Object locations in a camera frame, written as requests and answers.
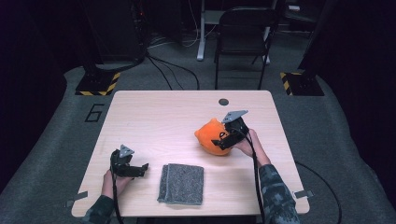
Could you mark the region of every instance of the camouflage pattern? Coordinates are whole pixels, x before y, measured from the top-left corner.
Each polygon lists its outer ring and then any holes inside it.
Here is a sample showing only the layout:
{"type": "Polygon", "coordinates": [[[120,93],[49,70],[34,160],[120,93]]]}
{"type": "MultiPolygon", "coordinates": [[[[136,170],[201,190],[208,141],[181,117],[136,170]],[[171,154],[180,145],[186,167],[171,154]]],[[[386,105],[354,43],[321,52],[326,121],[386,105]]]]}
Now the camouflage pattern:
{"type": "Polygon", "coordinates": [[[259,169],[262,186],[262,205],[264,207],[265,224],[268,223],[300,223],[296,202],[288,187],[283,182],[276,168],[267,164],[259,169]]]}
{"type": "Polygon", "coordinates": [[[85,217],[81,219],[83,224],[108,224],[111,221],[111,214],[114,210],[114,201],[101,195],[96,200],[96,203],[88,209],[85,217]]]}

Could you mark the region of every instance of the hand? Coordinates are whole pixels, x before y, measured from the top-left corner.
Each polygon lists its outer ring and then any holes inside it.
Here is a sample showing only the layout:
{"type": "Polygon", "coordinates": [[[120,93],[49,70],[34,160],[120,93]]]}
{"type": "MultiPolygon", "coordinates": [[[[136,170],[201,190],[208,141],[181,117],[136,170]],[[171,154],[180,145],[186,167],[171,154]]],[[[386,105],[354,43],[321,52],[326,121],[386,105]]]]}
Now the hand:
{"type": "MultiPolygon", "coordinates": [[[[133,179],[134,179],[133,177],[117,176],[117,179],[116,179],[117,196],[119,196],[124,191],[125,187],[133,179]]],[[[113,199],[113,179],[111,178],[110,170],[107,170],[107,172],[103,176],[102,195],[105,195],[105,196],[113,199]]]]}
{"type": "MultiPolygon", "coordinates": [[[[254,131],[253,129],[249,129],[247,138],[250,138],[253,144],[259,166],[264,166],[265,164],[271,164],[270,159],[268,158],[267,154],[265,154],[265,151],[262,148],[262,143],[260,142],[259,136],[257,135],[256,131],[254,131]]],[[[239,148],[243,153],[245,153],[249,157],[253,156],[253,150],[246,138],[240,141],[239,143],[235,144],[233,147],[239,148]]]]}

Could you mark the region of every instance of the wooden table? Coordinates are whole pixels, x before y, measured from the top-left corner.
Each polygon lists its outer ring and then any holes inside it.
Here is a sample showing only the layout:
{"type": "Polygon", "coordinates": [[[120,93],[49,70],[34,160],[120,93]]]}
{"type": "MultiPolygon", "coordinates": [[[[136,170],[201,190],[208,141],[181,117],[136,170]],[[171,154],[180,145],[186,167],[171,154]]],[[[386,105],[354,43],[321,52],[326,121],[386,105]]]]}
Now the wooden table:
{"type": "MultiPolygon", "coordinates": [[[[110,155],[121,144],[134,150],[131,165],[149,163],[144,177],[133,180],[119,198],[125,217],[227,216],[260,213],[252,159],[239,149],[228,156],[206,153],[194,132],[212,118],[248,110],[242,118],[255,129],[272,163],[291,191],[303,190],[288,141],[269,91],[118,91],[75,202],[72,214],[83,217],[100,195],[110,155]],[[219,104],[219,99],[229,104],[219,104]],[[157,202],[163,165],[181,163],[205,168],[202,205],[157,202]]],[[[300,214],[309,210],[306,198],[296,199],[300,214]]]]}

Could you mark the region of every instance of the power cord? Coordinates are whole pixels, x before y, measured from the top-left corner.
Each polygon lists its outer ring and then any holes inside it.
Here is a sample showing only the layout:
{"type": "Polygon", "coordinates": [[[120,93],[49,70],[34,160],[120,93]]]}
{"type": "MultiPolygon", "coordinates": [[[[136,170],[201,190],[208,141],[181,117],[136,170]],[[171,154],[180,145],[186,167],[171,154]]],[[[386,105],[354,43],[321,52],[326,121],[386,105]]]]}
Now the power cord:
{"type": "Polygon", "coordinates": [[[157,58],[157,57],[155,57],[155,56],[151,56],[151,55],[149,54],[148,51],[147,51],[147,53],[146,53],[146,57],[147,57],[147,58],[154,64],[154,66],[156,66],[157,69],[159,69],[160,72],[163,74],[163,78],[165,78],[165,80],[166,80],[166,82],[167,82],[167,84],[168,84],[170,90],[172,90],[172,86],[170,85],[170,83],[169,83],[168,79],[166,78],[165,74],[163,73],[163,70],[161,70],[161,68],[158,67],[158,65],[155,64],[155,63],[153,62],[153,60],[156,61],[156,62],[158,62],[158,63],[169,64],[169,65],[172,65],[172,66],[174,66],[174,67],[180,68],[180,69],[182,69],[182,70],[184,70],[184,71],[187,71],[188,73],[190,73],[190,74],[195,78],[196,86],[197,86],[197,89],[196,89],[196,90],[200,90],[200,83],[199,83],[198,77],[197,77],[197,76],[195,75],[195,73],[193,73],[190,69],[187,69],[187,68],[185,68],[185,67],[182,67],[182,66],[177,65],[177,64],[174,64],[174,63],[169,63],[169,62],[164,61],[164,60],[162,60],[162,59],[159,59],[159,58],[157,58]]]}
{"type": "Polygon", "coordinates": [[[337,195],[335,194],[335,191],[332,189],[332,187],[330,186],[330,184],[320,175],[318,174],[316,171],[314,171],[313,169],[309,168],[308,166],[300,163],[299,161],[294,161],[296,164],[303,166],[305,169],[307,169],[308,171],[312,172],[314,175],[316,175],[317,177],[319,177],[325,184],[326,186],[329,188],[329,190],[332,192],[332,196],[334,197],[335,201],[337,202],[337,206],[338,206],[338,220],[337,220],[337,224],[340,224],[342,221],[342,217],[343,217],[343,210],[341,208],[341,204],[340,201],[337,197],[337,195]]]}
{"type": "Polygon", "coordinates": [[[191,47],[192,45],[195,44],[195,42],[197,42],[197,41],[199,40],[199,37],[198,37],[198,36],[199,36],[199,34],[198,34],[198,25],[197,25],[197,21],[195,20],[194,14],[192,13],[191,0],[189,0],[189,7],[190,7],[190,13],[191,13],[191,16],[192,16],[192,20],[194,21],[194,25],[195,25],[196,37],[195,37],[195,39],[192,41],[191,44],[189,44],[189,45],[183,45],[183,47],[186,47],[186,48],[191,47]]]}
{"type": "Polygon", "coordinates": [[[178,85],[182,90],[184,90],[184,88],[183,88],[183,87],[181,86],[181,84],[178,82],[178,80],[177,80],[177,78],[176,78],[176,75],[175,75],[175,72],[174,72],[166,63],[159,62],[159,61],[157,61],[157,63],[160,63],[160,64],[162,64],[163,66],[165,66],[166,68],[168,68],[169,71],[172,73],[172,76],[173,76],[173,78],[175,79],[175,82],[177,83],[177,85],[178,85]]]}
{"type": "Polygon", "coordinates": [[[262,204],[262,192],[260,190],[260,183],[259,183],[259,166],[257,164],[257,156],[256,156],[256,150],[254,150],[253,142],[251,141],[251,137],[248,138],[247,135],[250,136],[249,133],[244,134],[241,131],[237,129],[232,129],[233,131],[238,132],[239,134],[243,135],[244,138],[247,140],[247,142],[250,144],[251,150],[253,152],[252,154],[252,159],[253,159],[253,166],[254,166],[254,182],[256,186],[256,195],[257,195],[257,201],[259,202],[259,207],[260,207],[260,214],[262,217],[262,223],[265,223],[265,214],[264,214],[264,206],[262,204]]]}
{"type": "MultiPolygon", "coordinates": [[[[111,164],[113,164],[114,157],[111,156],[111,164]]],[[[111,179],[113,180],[113,202],[114,209],[116,210],[117,220],[120,224],[123,224],[122,217],[120,215],[119,200],[117,197],[117,175],[114,174],[113,166],[110,165],[111,179]]]]}

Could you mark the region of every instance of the gray towel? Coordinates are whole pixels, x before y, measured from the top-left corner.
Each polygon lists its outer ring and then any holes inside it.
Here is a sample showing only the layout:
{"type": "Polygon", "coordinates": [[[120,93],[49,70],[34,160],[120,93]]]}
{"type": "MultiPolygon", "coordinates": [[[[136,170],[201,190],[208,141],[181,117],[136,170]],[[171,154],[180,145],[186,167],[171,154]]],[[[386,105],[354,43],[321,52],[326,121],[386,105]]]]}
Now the gray towel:
{"type": "Polygon", "coordinates": [[[203,167],[173,163],[163,166],[158,202],[200,205],[203,192],[203,167]]]}

